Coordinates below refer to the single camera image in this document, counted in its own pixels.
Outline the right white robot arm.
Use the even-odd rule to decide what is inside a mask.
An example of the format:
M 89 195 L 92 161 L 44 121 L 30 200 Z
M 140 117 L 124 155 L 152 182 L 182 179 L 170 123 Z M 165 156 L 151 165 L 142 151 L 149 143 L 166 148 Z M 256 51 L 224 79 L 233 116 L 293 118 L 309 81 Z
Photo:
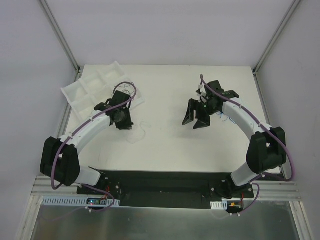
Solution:
M 234 90 L 225 91 L 218 80 L 201 81 L 196 94 L 199 99 L 188 101 L 182 125 L 194 122 L 195 130 L 207 128 L 211 125 L 211 116 L 221 113 L 230 117 L 249 140 L 245 163 L 229 175 L 225 184 L 228 196 L 237 197 L 244 185 L 287 162 L 285 131 L 263 124 Z

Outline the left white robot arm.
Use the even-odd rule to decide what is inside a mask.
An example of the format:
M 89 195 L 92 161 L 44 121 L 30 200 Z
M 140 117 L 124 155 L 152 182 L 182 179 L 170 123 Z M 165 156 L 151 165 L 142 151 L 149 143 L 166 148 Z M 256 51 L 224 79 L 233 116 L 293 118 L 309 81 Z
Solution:
M 94 107 L 92 116 L 75 130 L 58 138 L 49 137 L 43 147 L 40 172 L 51 178 L 51 186 L 88 185 L 90 191 L 99 195 L 105 191 L 102 174 L 91 167 L 81 166 L 79 154 L 96 135 L 115 125 L 118 130 L 131 130 L 130 107 L 133 98 L 124 92 L 115 91 L 113 97 Z

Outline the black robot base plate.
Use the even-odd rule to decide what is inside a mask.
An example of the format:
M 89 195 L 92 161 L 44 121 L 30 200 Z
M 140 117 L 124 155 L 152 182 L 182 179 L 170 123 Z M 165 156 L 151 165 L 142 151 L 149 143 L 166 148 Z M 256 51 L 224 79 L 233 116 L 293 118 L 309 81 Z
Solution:
M 235 186 L 229 172 L 102 171 L 93 189 L 78 187 L 79 195 L 108 191 L 122 207 L 210 209 L 222 199 L 254 198 L 250 184 Z

